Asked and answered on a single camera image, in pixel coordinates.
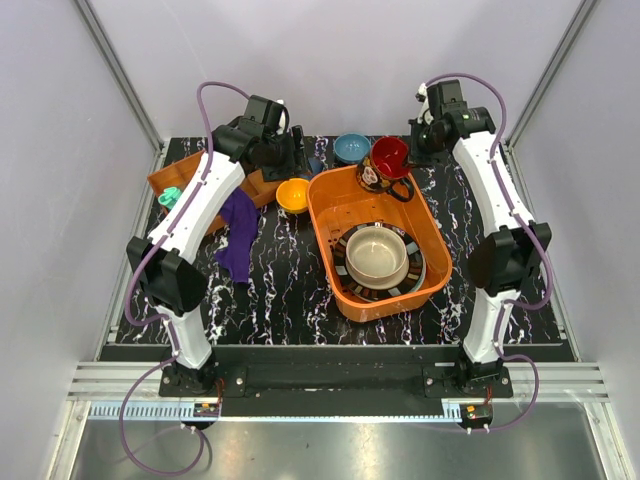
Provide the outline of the yellow orange small bowl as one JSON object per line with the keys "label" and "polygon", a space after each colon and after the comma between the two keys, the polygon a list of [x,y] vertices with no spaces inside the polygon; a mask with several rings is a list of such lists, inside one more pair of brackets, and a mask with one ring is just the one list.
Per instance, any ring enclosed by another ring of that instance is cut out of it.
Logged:
{"label": "yellow orange small bowl", "polygon": [[292,178],[280,184],[276,190],[278,205],[289,214],[301,214],[308,210],[307,190],[309,181]]}

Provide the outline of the black skull mug red inside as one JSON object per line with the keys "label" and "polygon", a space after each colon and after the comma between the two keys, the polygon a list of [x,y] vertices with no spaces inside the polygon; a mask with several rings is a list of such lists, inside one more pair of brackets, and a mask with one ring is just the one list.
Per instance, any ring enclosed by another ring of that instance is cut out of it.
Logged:
{"label": "black skull mug red inside", "polygon": [[409,202],[415,189],[409,180],[409,146],[399,137],[378,139],[356,167],[356,182],[372,194],[386,193],[400,202]]}

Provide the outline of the beige grey ceramic bowl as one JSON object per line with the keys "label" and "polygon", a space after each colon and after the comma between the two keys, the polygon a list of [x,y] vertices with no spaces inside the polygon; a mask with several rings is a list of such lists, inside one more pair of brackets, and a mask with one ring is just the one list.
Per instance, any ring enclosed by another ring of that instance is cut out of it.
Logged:
{"label": "beige grey ceramic bowl", "polygon": [[359,229],[347,241],[346,268],[366,287],[397,285],[409,270],[405,243],[399,234],[386,227]]}

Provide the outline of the black striped cream plate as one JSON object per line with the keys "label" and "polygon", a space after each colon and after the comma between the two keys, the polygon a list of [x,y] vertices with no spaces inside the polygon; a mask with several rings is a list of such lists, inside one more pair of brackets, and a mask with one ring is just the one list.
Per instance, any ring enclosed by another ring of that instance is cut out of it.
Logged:
{"label": "black striped cream plate", "polygon": [[[399,234],[405,243],[409,259],[409,270],[406,276],[397,285],[381,289],[366,287],[357,282],[347,271],[347,241],[357,230],[368,226],[389,228]],[[377,302],[412,293],[420,287],[421,282],[424,279],[424,275],[426,274],[426,263],[417,242],[406,231],[388,223],[369,222],[359,224],[351,228],[334,242],[334,245],[331,247],[331,252],[334,270],[338,275],[341,287],[366,302]]]}

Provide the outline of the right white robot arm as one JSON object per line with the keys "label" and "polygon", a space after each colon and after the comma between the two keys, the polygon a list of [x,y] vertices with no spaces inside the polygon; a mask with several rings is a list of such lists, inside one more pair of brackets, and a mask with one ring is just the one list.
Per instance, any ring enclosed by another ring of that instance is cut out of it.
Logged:
{"label": "right white robot arm", "polygon": [[503,342],[512,310],[538,310],[549,302],[548,295],[536,303],[520,297],[538,270],[551,270],[546,254],[551,229],[535,221],[509,177],[499,149],[504,125],[494,122],[486,108],[467,104],[463,78],[439,75],[418,87],[422,107],[409,122],[409,164],[453,160],[462,168],[481,215],[484,237],[467,258],[476,289],[474,310],[451,378],[460,393],[472,397],[503,378]]}

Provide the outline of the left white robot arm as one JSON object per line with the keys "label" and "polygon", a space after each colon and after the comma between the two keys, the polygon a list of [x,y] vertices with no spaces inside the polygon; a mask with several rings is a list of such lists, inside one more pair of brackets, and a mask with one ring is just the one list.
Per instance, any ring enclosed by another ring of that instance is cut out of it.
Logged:
{"label": "left white robot arm", "polygon": [[200,313],[207,280],[193,262],[213,220],[248,172],[259,170],[270,182],[307,168],[303,131],[289,122],[283,102],[250,96],[242,115],[207,131],[208,150],[165,219],[146,238],[133,237],[127,245],[133,270],[128,288],[141,289],[151,301],[167,328],[171,358],[183,369],[181,384],[193,395],[208,394],[216,382],[207,365],[212,347]]}

